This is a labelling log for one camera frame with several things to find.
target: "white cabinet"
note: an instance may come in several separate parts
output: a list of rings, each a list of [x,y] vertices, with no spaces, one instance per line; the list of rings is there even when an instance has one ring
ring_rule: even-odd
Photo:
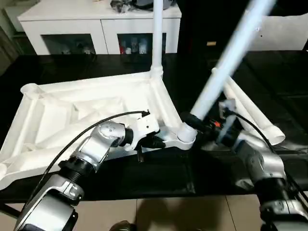
[[[153,12],[117,13],[109,4],[109,0],[42,0],[18,19],[39,55],[152,52]],[[177,52],[180,18],[177,5],[164,10],[163,52]]]

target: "white countertop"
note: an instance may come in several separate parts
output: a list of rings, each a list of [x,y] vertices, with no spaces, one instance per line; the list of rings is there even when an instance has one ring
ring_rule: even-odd
[[[164,10],[164,18],[181,18],[177,5]],[[18,17],[19,21],[74,20],[74,19],[144,19],[153,18],[153,12],[132,11],[117,13],[110,0],[42,0]]]

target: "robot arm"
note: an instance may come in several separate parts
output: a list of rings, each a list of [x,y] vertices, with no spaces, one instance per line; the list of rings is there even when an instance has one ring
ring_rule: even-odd
[[[232,102],[223,104],[230,107]],[[230,147],[242,160],[260,202],[260,217],[264,221],[262,231],[308,230],[307,210],[297,200],[297,193],[288,182],[282,159],[263,140],[232,127],[234,115],[224,119],[223,125],[213,120],[204,123],[188,114],[185,122],[205,133],[207,140]]]
[[[95,127],[69,159],[59,163],[59,173],[52,175],[24,208],[14,230],[71,231],[78,218],[74,206],[84,195],[84,183],[99,170],[110,147],[126,145],[134,150],[143,138],[158,131],[153,115],[138,119],[130,128],[112,121]]]

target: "white pole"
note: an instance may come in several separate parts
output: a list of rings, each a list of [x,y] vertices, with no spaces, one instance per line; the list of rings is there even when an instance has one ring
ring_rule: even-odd
[[[252,42],[256,29],[261,24],[263,15],[267,15],[276,0],[252,0],[248,10],[242,16],[234,34],[232,35],[224,53],[217,64],[217,70],[212,73],[203,88],[191,114],[203,120],[214,102],[223,90],[228,76],[232,76]],[[178,138],[183,142],[192,142],[197,132],[183,123],[178,131]]]
[[[162,76],[162,42],[163,42],[163,6],[164,0],[154,0],[153,18],[153,52],[151,76]]]

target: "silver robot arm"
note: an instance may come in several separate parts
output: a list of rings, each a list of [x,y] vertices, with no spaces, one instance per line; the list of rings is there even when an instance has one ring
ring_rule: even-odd
[[[141,139],[158,131],[153,115],[136,120],[130,128],[112,121],[95,127],[69,159],[60,162],[59,173],[51,176],[23,209],[14,230],[71,231],[78,218],[74,206],[84,196],[83,184],[99,170],[110,147],[126,145],[134,150]]]
[[[260,141],[251,135],[249,140],[241,139],[233,149],[254,184],[264,221],[261,230],[308,230],[307,212],[287,180],[282,159],[266,146],[260,147]]]

